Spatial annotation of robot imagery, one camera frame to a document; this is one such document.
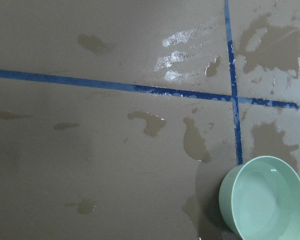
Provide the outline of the mint green bowl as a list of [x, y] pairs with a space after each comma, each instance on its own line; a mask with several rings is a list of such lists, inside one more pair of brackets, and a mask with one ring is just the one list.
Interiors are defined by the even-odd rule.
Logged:
[[218, 201], [223, 220], [243, 240], [300, 239], [300, 178], [279, 158], [259, 156], [233, 168]]

